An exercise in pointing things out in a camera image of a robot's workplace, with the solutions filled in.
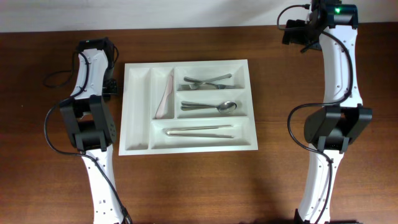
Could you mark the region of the pink plastic knife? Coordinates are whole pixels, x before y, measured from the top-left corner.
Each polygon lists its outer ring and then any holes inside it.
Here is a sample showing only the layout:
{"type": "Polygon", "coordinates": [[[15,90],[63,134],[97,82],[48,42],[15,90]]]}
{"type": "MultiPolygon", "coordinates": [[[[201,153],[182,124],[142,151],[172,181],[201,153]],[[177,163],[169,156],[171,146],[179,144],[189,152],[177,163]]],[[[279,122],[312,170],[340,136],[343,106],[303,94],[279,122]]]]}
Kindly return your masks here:
{"type": "Polygon", "coordinates": [[[167,104],[169,96],[173,92],[173,88],[174,88],[174,76],[169,75],[165,86],[164,94],[162,96],[162,99],[159,103],[158,109],[155,114],[156,119],[162,119],[167,114],[167,107],[168,107],[167,104]]]}

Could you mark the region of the steel serrated tongs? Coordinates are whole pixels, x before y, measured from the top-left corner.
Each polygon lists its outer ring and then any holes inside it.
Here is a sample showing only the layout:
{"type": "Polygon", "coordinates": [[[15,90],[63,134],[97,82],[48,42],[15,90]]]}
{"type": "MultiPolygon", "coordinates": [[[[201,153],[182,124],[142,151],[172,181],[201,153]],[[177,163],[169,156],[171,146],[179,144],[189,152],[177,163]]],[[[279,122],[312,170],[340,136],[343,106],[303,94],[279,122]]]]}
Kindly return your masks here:
{"type": "Polygon", "coordinates": [[[176,136],[176,137],[232,139],[234,138],[234,136],[232,135],[205,132],[206,130],[217,130],[217,129],[231,128],[231,127],[232,125],[169,128],[169,129],[164,129],[164,133],[167,136],[176,136]]]}

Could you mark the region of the steel spoon blue-tinted handle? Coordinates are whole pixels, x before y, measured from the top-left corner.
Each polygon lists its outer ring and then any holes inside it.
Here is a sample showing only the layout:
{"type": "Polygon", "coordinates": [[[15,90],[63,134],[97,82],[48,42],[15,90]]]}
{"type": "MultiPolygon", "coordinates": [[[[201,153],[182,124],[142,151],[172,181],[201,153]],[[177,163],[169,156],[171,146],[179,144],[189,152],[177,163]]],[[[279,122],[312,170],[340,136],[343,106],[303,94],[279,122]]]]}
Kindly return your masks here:
{"type": "Polygon", "coordinates": [[[203,109],[203,108],[219,108],[219,107],[220,107],[219,105],[182,101],[180,108],[181,108],[181,110],[188,110],[188,109],[194,109],[194,108],[203,109]]]}

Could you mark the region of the steel fork angled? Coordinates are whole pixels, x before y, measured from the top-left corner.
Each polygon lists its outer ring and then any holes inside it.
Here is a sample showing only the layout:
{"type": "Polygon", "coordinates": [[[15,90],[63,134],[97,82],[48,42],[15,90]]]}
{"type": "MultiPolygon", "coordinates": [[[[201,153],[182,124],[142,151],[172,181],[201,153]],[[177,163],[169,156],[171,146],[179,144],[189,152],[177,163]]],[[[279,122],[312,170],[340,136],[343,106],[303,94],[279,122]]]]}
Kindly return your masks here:
{"type": "Polygon", "coordinates": [[[203,82],[201,80],[196,80],[192,78],[185,77],[184,80],[186,82],[191,82],[191,84],[180,84],[181,90],[199,90],[202,85],[209,85],[215,87],[216,89],[233,89],[236,88],[234,85],[224,85],[224,84],[215,84],[212,82],[203,82]]]}

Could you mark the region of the steel fork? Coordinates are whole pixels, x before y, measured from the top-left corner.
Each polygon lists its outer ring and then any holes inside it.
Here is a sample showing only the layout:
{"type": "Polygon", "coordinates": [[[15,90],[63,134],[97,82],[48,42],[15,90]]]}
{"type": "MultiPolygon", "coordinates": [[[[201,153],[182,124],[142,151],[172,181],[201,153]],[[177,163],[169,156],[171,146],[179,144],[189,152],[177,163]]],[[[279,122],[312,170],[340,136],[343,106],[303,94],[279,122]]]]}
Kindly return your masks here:
{"type": "Polygon", "coordinates": [[[207,79],[207,80],[194,80],[192,78],[185,77],[184,80],[186,82],[191,82],[191,84],[180,84],[180,89],[181,90],[199,90],[202,85],[211,85],[215,87],[216,89],[226,89],[228,88],[224,84],[214,84],[213,82],[218,81],[218,80],[224,80],[227,78],[231,78],[232,74],[227,73],[226,75],[222,75],[219,77],[207,79]]]}

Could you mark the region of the steel spoon sideways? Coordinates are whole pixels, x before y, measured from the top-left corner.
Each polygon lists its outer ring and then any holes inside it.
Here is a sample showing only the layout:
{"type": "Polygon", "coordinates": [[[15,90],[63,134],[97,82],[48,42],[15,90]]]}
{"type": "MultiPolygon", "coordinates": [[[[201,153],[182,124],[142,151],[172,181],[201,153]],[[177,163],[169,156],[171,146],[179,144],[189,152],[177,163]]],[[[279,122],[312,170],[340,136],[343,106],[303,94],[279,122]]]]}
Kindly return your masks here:
{"type": "MultiPolygon", "coordinates": [[[[220,104],[218,104],[220,107],[219,108],[214,108],[216,109],[219,113],[231,113],[234,111],[238,106],[235,102],[233,101],[224,101],[220,104]]],[[[204,109],[212,109],[212,108],[194,108],[194,109],[188,109],[188,110],[183,110],[183,111],[191,111],[191,110],[204,110],[204,109]]]]}

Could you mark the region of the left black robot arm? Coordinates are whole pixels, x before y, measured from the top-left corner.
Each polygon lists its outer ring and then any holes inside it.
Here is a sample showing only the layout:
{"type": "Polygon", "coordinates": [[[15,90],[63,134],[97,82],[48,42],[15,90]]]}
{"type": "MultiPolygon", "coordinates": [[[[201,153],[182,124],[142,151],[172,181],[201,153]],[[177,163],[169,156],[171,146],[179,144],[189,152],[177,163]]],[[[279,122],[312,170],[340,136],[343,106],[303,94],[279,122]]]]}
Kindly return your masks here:
{"type": "Polygon", "coordinates": [[[68,138],[82,154],[94,207],[94,223],[123,223],[115,196],[112,166],[116,128],[104,100],[113,91],[114,44],[107,38],[82,40],[77,46],[79,69],[71,98],[60,104],[68,138]]]}

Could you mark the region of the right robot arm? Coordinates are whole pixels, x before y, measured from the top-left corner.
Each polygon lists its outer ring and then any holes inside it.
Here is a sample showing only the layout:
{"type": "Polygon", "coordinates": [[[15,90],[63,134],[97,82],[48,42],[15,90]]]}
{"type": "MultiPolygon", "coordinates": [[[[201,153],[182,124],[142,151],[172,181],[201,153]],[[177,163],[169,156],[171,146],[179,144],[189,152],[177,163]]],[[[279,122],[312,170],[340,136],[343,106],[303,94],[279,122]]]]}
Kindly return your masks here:
{"type": "Polygon", "coordinates": [[[330,200],[339,164],[348,146],[371,122],[373,111],[364,107],[356,78],[356,5],[312,0],[302,7],[308,10],[305,20],[289,19],[279,27],[284,31],[282,42],[303,45],[302,52],[322,52],[325,92],[323,102],[293,109],[317,108],[305,120],[305,142],[293,139],[310,155],[305,191],[295,210],[294,223],[331,223],[330,200]]]}

